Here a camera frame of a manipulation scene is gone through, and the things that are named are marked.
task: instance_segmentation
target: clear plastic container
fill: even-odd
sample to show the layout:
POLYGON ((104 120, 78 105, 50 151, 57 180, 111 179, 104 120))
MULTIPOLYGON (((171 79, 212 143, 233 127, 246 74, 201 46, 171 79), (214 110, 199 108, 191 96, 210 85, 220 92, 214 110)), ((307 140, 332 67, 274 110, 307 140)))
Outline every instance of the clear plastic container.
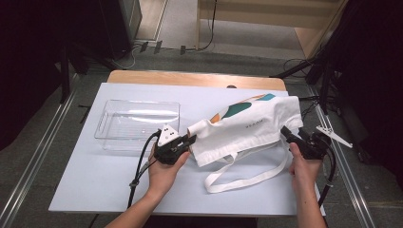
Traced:
MULTIPOLYGON (((147 139, 164 124, 179 130, 180 104, 109 100, 95 131, 105 150, 142 151, 147 139)), ((150 142, 149 150, 156 141, 150 142)))

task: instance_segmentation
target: hand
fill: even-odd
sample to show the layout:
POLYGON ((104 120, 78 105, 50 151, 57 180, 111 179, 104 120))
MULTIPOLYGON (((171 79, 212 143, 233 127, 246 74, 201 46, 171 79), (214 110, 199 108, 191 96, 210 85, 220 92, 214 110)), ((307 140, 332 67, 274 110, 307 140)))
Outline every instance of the hand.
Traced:
POLYGON ((162 164, 154 158, 155 144, 148 157, 148 162, 151 164, 148 168, 149 186, 147 195, 153 198, 162 199, 163 196, 171 189, 178 171, 186 162, 190 153, 188 151, 181 154, 174 165, 162 164))
POLYGON ((307 191, 315 191, 315 180, 322 160, 305 160, 296 143, 290 143, 293 162, 288 169, 293 176, 293 189, 297 196, 307 191))

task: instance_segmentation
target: fabric bag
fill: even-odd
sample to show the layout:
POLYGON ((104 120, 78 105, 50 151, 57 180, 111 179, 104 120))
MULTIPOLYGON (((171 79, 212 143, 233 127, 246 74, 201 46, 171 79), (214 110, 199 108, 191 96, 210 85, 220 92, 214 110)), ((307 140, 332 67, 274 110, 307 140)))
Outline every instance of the fabric bag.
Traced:
POLYGON ((231 166, 250 154, 283 143, 280 130, 302 127, 298 97, 259 95, 226 107, 211 120, 201 120, 188 127, 190 136, 197 135, 190 146, 199 167, 212 162, 227 163, 211 173, 204 185, 209 193, 237 189, 273 178, 287 163, 288 149, 284 147, 281 164, 248 180, 234 180, 225 184, 213 183, 231 166))

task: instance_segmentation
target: gray floor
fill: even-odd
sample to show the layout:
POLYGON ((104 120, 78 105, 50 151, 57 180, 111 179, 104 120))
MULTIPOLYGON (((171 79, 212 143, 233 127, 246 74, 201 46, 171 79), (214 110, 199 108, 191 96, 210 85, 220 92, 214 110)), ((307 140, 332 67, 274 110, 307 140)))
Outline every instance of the gray floor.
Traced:
MULTIPOLYGON (((283 71, 284 60, 246 57, 217 53, 188 52, 180 55, 178 50, 163 50, 153 54, 152 47, 146 52, 135 52, 136 65, 132 69, 173 70, 188 72, 215 72, 240 75, 268 76, 283 71)), ((129 65, 130 58, 122 60, 129 65)), ((86 110, 78 105, 91 105, 100 83, 105 82, 109 71, 90 62, 91 69, 80 76, 76 94, 70 110, 56 134, 51 147, 39 169, 36 178, 17 213, 12 227, 86 227, 93 215, 51 213, 48 206, 68 158, 79 137, 83 125, 80 123, 86 110)), ((309 96, 307 85, 298 78, 285 80, 290 95, 309 96)), ((0 201, 7 201, 11 190, 18 182, 31 158, 37 143, 41 140, 48 124, 58 108, 60 90, 48 98, 44 106, 27 124, 18 139, 0 152, 0 201)), ((301 103, 301 110, 309 106, 301 103)), ((349 140, 348 132, 341 119, 330 114, 336 133, 349 140)), ((318 125, 315 112, 304 121, 306 129, 318 125)), ((345 149, 358 185, 370 206, 374 222, 378 227, 403 227, 403 194, 394 181, 394 176, 381 166, 361 163, 354 150, 345 149)), ((319 189, 324 185, 323 177, 317 180, 319 189)), ((335 180, 324 207, 330 227, 360 227, 360 221, 341 177, 335 180)), ((95 227, 105 226, 116 215, 100 215, 95 227)), ((296 227, 296 218, 260 218, 259 227, 296 227)))

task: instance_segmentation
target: black stand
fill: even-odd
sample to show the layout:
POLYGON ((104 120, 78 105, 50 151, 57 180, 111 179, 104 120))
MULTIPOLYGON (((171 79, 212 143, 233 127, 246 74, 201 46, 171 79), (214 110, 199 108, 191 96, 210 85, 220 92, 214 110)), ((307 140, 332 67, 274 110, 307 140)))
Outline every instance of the black stand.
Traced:
POLYGON ((106 59, 100 57, 98 54, 93 52, 91 49, 80 45, 78 43, 72 42, 70 34, 73 33, 74 30, 71 25, 71 21, 73 18, 70 17, 72 11, 69 12, 67 9, 70 9, 68 1, 62 1, 60 3, 60 23, 61 23, 61 33, 60 38, 62 41, 62 47, 60 51, 60 65, 61 65, 61 74, 62 74, 62 99, 60 104, 63 104, 66 101, 66 98, 70 94, 70 75, 68 70, 68 63, 74 67, 75 71, 80 74, 86 74, 88 71, 88 64, 83 59, 83 56, 88 56, 94 59, 99 64, 107 67, 109 70, 117 69, 116 66, 111 64, 106 59))
POLYGON ((306 67, 311 67, 305 78, 305 81, 308 85, 314 85, 322 76, 322 86, 319 94, 319 105, 325 115, 328 114, 326 107, 327 95, 330 80, 335 75, 335 62, 338 58, 340 58, 340 56, 342 56, 340 50, 337 49, 337 47, 340 46, 339 40, 340 37, 346 36, 346 28, 348 27, 349 22, 356 15, 356 12, 359 8, 360 4, 348 3, 337 29, 329 39, 326 46, 322 48, 314 58, 306 60, 303 63, 294 66, 285 72, 272 76, 273 78, 284 79, 300 70, 303 70, 306 67))
POLYGON ((68 94, 70 94, 70 75, 68 70, 68 62, 71 63, 77 73, 86 74, 88 72, 88 64, 82 58, 83 55, 94 59, 99 64, 107 67, 109 70, 117 69, 116 66, 112 65, 106 59, 98 56, 90 49, 78 44, 71 44, 69 41, 65 41, 64 45, 62 46, 62 50, 60 51, 62 73, 62 99, 60 104, 63 104, 66 101, 68 94))

